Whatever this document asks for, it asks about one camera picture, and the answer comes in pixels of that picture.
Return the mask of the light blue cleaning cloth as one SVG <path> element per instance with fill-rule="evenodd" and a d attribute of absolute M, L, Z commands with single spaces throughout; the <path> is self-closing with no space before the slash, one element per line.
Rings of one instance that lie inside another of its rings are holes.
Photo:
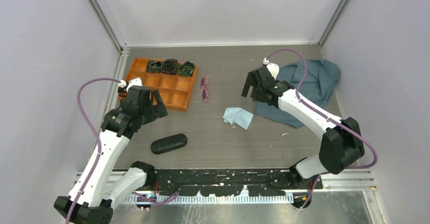
<path fill-rule="evenodd" d="M 240 107 L 228 107 L 226 108 L 223 120 L 231 125 L 238 125 L 241 128 L 247 130 L 254 117 L 254 114 Z"/>

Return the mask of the black glasses case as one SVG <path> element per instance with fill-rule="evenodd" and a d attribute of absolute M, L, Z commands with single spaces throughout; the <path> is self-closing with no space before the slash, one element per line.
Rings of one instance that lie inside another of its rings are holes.
<path fill-rule="evenodd" d="M 170 152 L 181 147 L 184 147 L 188 143 L 186 135 L 180 133 L 176 135 L 167 136 L 151 143 L 151 152 L 159 155 L 166 152 Z"/>

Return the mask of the purple sunglasses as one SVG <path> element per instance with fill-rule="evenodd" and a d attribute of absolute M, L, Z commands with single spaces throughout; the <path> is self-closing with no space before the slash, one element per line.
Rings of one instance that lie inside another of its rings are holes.
<path fill-rule="evenodd" d="M 209 95 L 208 95 L 208 76 L 203 76 L 201 81 L 200 81 L 200 87 L 201 87 L 201 96 L 203 101 L 208 101 L 209 100 Z"/>

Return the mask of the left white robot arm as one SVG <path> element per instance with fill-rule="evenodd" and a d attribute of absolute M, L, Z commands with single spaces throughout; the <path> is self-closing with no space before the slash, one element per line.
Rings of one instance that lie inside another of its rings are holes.
<path fill-rule="evenodd" d="M 134 162 L 113 184 L 107 185 L 112 170 L 142 125 L 167 116 L 159 90 L 131 86 L 119 109 L 110 110 L 96 137 L 96 149 L 80 179 L 67 196 L 57 197 L 54 208 L 66 223 L 109 223 L 114 210 L 133 191 L 151 190 L 156 172 L 151 164 Z"/>

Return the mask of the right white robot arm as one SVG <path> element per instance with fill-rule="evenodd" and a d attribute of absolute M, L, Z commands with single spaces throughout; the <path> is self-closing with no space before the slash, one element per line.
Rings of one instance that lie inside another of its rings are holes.
<path fill-rule="evenodd" d="M 302 189 L 310 178 L 339 174 L 365 154 L 360 127 L 353 118 L 342 119 L 328 113 L 273 74 L 278 66 L 262 65 L 247 74 L 241 95 L 274 106 L 298 119 L 321 140 L 319 153 L 290 167 L 290 184 Z"/>

